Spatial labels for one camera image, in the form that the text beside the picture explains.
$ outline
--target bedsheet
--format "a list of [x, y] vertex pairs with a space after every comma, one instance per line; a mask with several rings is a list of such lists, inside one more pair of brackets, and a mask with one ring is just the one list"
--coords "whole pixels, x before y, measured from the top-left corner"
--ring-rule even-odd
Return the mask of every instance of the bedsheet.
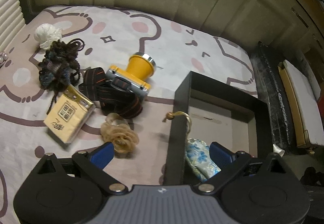
[[6, 51], [9, 59], [0, 69], [0, 223], [18, 223], [12, 202], [31, 169], [46, 152], [59, 158], [102, 144], [99, 108], [68, 147], [55, 142], [43, 120], [52, 93], [40, 89], [39, 53], [35, 29], [49, 23], [62, 28], [63, 41], [81, 38], [82, 74], [88, 68], [111, 64], [126, 68], [135, 52], [148, 53], [157, 70], [148, 79], [152, 89], [143, 112], [129, 120], [140, 143], [133, 154], [115, 157], [104, 169], [125, 183], [158, 185], [163, 180], [171, 123], [162, 123], [173, 108], [174, 91], [190, 70], [235, 86], [257, 97], [254, 73], [247, 53], [238, 45], [150, 14], [120, 8], [52, 6], [26, 25]]

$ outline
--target beige fabric flower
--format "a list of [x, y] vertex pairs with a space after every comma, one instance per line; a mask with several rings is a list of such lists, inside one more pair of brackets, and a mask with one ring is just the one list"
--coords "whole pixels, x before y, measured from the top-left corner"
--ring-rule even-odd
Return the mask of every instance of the beige fabric flower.
[[132, 152], [139, 143], [137, 133], [130, 129], [127, 121], [117, 113], [110, 113], [101, 125], [100, 133], [104, 142], [112, 142], [117, 153]]

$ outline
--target cardboard box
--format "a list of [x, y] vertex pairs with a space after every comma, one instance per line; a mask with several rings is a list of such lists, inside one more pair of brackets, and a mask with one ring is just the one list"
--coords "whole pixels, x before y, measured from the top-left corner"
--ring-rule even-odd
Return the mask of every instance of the cardboard box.
[[308, 79], [287, 60], [278, 68], [293, 115], [297, 146], [324, 146], [320, 112]]
[[[189, 137], [207, 144], [218, 141], [233, 152], [243, 150], [265, 158], [273, 151], [268, 106], [237, 88], [190, 72], [175, 92], [173, 111], [192, 119]], [[186, 118], [172, 120], [164, 185], [183, 184]]]

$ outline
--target white cardboard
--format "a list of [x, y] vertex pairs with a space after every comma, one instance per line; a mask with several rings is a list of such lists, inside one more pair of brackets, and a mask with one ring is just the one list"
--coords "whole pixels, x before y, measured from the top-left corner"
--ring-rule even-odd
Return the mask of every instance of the white cardboard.
[[314, 75], [309, 63], [307, 62], [307, 59], [305, 58], [305, 55], [302, 53], [302, 51], [300, 49], [296, 51], [296, 57], [297, 57], [297, 60], [299, 61], [300, 66], [302, 68], [301, 69], [302, 73], [307, 77], [307, 79], [310, 83], [310, 86], [312, 87], [314, 96], [315, 96], [316, 100], [318, 100], [321, 95], [321, 88], [315, 78], [315, 75]]
[[309, 141], [324, 146], [324, 132], [316, 99], [308, 79], [289, 61], [283, 62], [297, 99], [304, 131], [308, 131]]

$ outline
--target metal screw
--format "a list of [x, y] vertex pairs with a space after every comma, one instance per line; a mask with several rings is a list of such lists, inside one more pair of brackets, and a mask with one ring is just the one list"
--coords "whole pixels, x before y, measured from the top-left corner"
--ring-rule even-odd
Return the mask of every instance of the metal screw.
[[125, 187], [123, 184], [121, 184], [121, 183], [116, 183], [116, 184], [112, 184], [112, 185], [109, 186], [109, 189], [110, 189], [111, 191], [115, 191], [115, 192], [121, 192], [121, 191], [123, 191], [125, 188], [126, 188], [126, 187]]
[[201, 191], [201, 192], [204, 192], [204, 193], [209, 193], [211, 191], [213, 191], [215, 188], [213, 185], [211, 184], [201, 184], [198, 189]]

